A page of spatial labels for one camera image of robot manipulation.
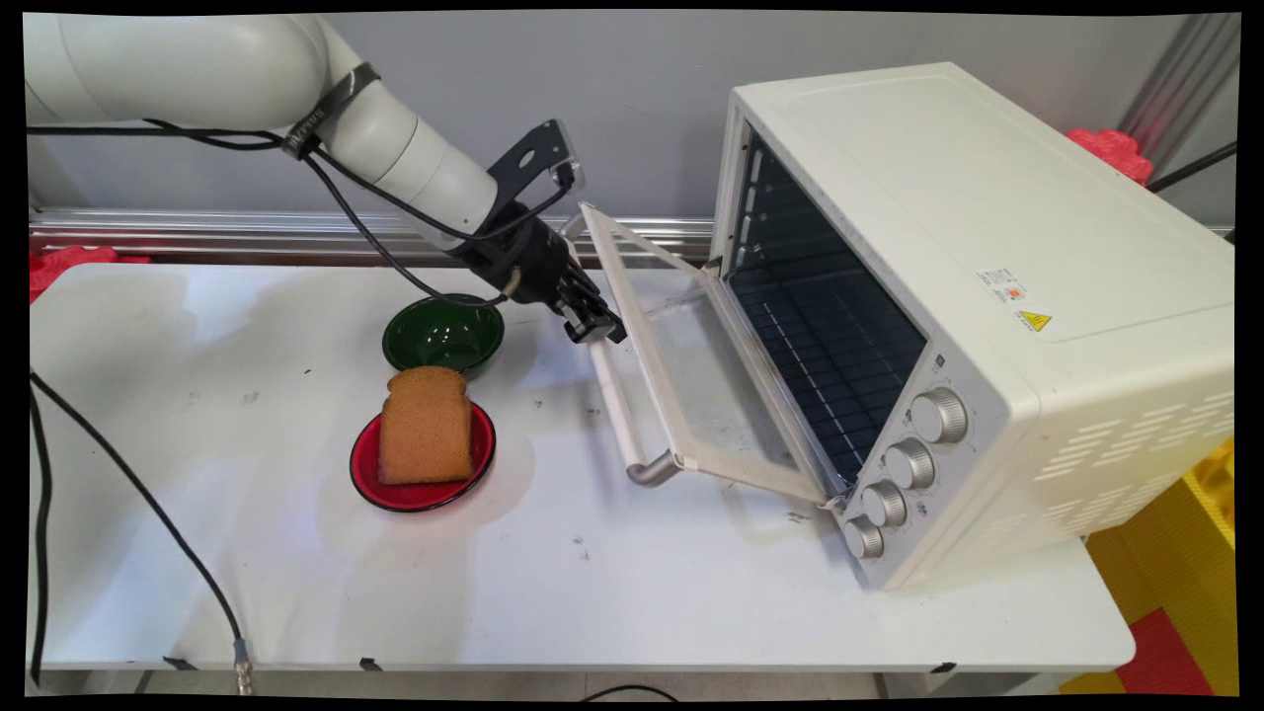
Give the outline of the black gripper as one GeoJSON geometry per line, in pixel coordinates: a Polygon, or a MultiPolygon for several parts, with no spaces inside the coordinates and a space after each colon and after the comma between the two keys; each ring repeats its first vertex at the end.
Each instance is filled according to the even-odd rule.
{"type": "Polygon", "coordinates": [[[485,237],[527,213],[523,202],[506,202],[477,233],[479,240],[466,240],[459,247],[459,261],[495,288],[506,287],[518,269],[520,283],[511,300],[557,307],[573,343],[624,342],[623,321],[600,297],[599,288],[581,275],[568,243],[546,221],[531,216],[507,232],[485,237]]]}

